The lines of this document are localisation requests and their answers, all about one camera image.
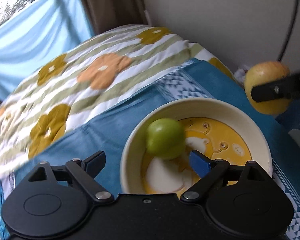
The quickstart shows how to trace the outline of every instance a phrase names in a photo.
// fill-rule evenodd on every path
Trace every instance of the white bowl rim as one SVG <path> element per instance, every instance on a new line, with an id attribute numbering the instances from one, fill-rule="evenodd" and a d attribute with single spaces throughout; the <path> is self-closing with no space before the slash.
<path id="1" fill-rule="evenodd" d="M 128 185 L 128 178 L 126 177 L 126 173 L 125 170 L 127 168 L 127 157 L 128 157 L 128 149 L 130 148 L 130 145 L 132 143 L 132 138 L 135 135 L 136 131 L 139 130 L 139 128 L 153 115 L 155 115 L 157 112 L 161 111 L 162 109 L 169 107 L 171 105 L 174 104 L 179 104 L 181 102 L 184 101 L 211 101 L 211 102 L 215 102 L 217 104 L 223 105 L 225 107 L 231 108 L 234 111 L 238 111 L 240 112 L 241 115 L 245 116 L 246 118 L 251 120 L 251 123 L 255 126 L 255 128 L 260 132 L 262 139 L 264 140 L 264 143 L 266 144 L 267 150 L 268 150 L 268 163 L 269 163 L 269 169 L 266 171 L 271 177 L 272 177 L 272 157 L 271 157 L 271 152 L 270 152 L 270 148 L 268 145 L 267 140 L 265 139 L 261 129 L 257 126 L 257 124 L 251 119 L 251 117 L 249 117 L 245 112 L 243 112 L 241 109 L 237 108 L 236 106 L 233 106 L 227 102 L 218 100 L 218 99 L 214 99 L 214 98 L 200 98 L 200 97 L 193 97 L 193 98 L 182 98 L 182 99 L 178 99 L 178 100 L 174 100 L 171 101 L 169 103 L 166 103 L 156 109 L 154 109 L 151 113 L 149 113 L 146 117 L 144 117 L 139 123 L 138 125 L 133 129 L 133 131 L 131 132 L 124 148 L 122 151 L 122 156 L 121 156 L 121 161 L 120 161 L 120 183 L 121 183 L 121 189 L 124 193 L 130 193 L 129 190 L 129 185 Z"/>

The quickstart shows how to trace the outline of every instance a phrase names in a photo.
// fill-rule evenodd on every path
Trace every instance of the blue tablecloth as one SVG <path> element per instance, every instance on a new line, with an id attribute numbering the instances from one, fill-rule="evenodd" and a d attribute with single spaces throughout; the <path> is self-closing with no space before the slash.
<path id="1" fill-rule="evenodd" d="M 151 111 L 170 101 L 187 97 L 211 97 L 240 108 L 262 130 L 273 158 L 273 178 L 292 201 L 295 209 L 287 236 L 290 239 L 300 239 L 299 147 L 272 116 L 255 111 L 243 89 L 230 78 L 208 62 L 192 59 L 188 63 L 190 65 L 177 68 L 65 135 L 17 170 L 14 174 L 16 184 L 39 161 L 49 161 L 51 165 L 64 165 L 74 157 L 85 159 L 98 150 L 104 150 L 107 156 L 106 167 L 96 180 L 117 195 L 122 192 L 119 179 L 122 150 L 135 126 Z"/>

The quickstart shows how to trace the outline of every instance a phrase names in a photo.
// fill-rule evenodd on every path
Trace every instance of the floral blanket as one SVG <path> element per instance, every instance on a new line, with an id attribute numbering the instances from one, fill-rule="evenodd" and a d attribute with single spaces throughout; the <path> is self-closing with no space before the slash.
<path id="1" fill-rule="evenodd" d="M 23 80 L 0 105 L 4 197 L 14 183 L 12 171 L 191 57 L 233 77 L 202 46 L 165 27 L 125 25 L 87 40 Z"/>

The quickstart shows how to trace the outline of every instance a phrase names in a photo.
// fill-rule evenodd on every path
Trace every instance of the black cable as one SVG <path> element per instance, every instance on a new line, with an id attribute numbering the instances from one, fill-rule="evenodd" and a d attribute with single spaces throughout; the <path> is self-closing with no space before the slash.
<path id="1" fill-rule="evenodd" d="M 290 37 L 291 37 L 291 34 L 292 34 L 292 30 L 293 30 L 293 27 L 294 27 L 296 15 L 298 14 L 299 3 L 300 3 L 300 0 L 294 0 L 294 7 L 293 7 L 293 12 L 292 12 L 290 25 L 289 25 L 289 28 L 288 28 L 288 32 L 285 36 L 285 40 L 284 40 L 284 43 L 282 45 L 282 49 L 281 49 L 281 52 L 279 54 L 279 57 L 277 57 L 277 61 L 282 60 L 283 55 L 286 51 L 286 47 L 288 46 L 288 43 L 289 43 L 289 40 L 290 40 Z"/>

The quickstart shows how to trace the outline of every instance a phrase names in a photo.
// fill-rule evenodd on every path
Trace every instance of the green apple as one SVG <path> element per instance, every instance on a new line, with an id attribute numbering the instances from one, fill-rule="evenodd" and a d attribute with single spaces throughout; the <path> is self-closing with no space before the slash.
<path id="1" fill-rule="evenodd" d="M 185 131 L 171 118 L 151 123 L 147 130 L 147 152 L 165 160 L 178 157 L 185 151 Z"/>

